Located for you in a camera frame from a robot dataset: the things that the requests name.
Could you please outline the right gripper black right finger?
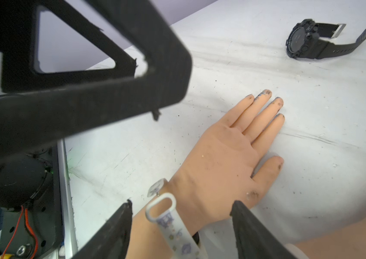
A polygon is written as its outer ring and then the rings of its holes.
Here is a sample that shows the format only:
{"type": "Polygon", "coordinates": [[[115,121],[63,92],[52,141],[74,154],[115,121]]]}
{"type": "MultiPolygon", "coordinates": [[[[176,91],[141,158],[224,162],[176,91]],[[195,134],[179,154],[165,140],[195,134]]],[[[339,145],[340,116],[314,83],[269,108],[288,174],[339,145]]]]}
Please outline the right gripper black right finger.
{"type": "Polygon", "coordinates": [[[241,201],[234,202],[230,216],[240,259],[295,258],[241,201]]]}

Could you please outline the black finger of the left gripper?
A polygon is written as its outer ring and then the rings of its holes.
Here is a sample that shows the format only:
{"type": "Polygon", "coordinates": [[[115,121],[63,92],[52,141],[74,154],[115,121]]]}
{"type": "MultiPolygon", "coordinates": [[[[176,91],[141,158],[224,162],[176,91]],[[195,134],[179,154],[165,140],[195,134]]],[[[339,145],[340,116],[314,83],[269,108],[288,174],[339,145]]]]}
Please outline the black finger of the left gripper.
{"type": "Polygon", "coordinates": [[[192,58],[150,1],[90,1],[144,55],[147,71],[65,1],[0,1],[0,160],[152,112],[186,95],[192,58]],[[49,10],[115,61],[105,70],[39,70],[39,13],[49,10]]]}

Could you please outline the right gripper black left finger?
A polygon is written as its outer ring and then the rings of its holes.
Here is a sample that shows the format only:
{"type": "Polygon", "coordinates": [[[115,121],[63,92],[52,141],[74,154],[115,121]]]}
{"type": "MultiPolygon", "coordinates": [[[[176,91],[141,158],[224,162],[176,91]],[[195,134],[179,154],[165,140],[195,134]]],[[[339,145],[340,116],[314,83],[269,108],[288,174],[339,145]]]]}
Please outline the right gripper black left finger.
{"type": "Polygon", "coordinates": [[[130,244],[132,201],[127,200],[73,259],[124,259],[130,244]]]}

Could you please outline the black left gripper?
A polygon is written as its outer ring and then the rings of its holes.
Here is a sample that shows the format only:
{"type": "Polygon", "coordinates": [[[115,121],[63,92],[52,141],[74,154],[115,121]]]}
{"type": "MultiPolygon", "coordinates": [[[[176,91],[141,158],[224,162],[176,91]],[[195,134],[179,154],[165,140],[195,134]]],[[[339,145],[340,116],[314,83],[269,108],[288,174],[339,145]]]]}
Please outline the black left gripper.
{"type": "Polygon", "coordinates": [[[0,259],[43,259],[63,242],[58,147],[0,164],[0,259]]]}

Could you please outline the black digital wrist watch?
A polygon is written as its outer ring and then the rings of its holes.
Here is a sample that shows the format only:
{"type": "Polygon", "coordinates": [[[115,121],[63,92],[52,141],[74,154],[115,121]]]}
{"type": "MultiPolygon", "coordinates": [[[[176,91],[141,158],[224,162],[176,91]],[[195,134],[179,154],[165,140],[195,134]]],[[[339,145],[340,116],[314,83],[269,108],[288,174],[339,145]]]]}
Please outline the black digital wrist watch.
{"type": "Polygon", "coordinates": [[[346,24],[317,23],[305,19],[296,24],[286,40],[286,53],[290,58],[324,59],[351,54],[364,41],[366,29],[352,44],[337,45],[327,39],[337,38],[346,24]]]}

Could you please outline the mannequin hand with white band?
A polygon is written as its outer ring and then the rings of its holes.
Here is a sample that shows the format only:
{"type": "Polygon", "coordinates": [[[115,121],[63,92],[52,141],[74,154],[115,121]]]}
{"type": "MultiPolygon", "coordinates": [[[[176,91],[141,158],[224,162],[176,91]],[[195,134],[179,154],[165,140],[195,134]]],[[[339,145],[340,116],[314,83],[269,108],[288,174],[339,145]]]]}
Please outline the mannequin hand with white band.
{"type": "Polygon", "coordinates": [[[247,208],[257,205],[284,164],[279,156],[262,161],[284,125],[283,105],[282,98],[264,90],[257,97],[246,96],[207,129],[152,199],[152,208],[133,217],[127,258],[172,257],[162,226],[148,217],[159,217],[173,204],[184,236],[190,237],[208,224],[228,219],[236,201],[247,208]]]}

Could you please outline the white patterned fitness band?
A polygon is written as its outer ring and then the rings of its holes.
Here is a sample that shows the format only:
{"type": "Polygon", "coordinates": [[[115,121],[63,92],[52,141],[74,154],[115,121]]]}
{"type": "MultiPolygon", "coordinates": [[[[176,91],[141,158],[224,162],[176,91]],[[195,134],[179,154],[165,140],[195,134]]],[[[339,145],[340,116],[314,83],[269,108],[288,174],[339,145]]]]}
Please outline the white patterned fitness band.
{"type": "Polygon", "coordinates": [[[155,196],[145,209],[145,216],[151,223],[155,223],[162,237],[173,252],[174,259],[207,259],[208,255],[200,241],[196,241],[190,235],[186,225],[176,210],[176,198],[172,193],[161,194],[160,191],[166,185],[166,179],[160,179],[148,190],[148,197],[155,196]],[[169,200],[171,205],[157,217],[151,216],[151,209],[164,200],[169,200]]]}

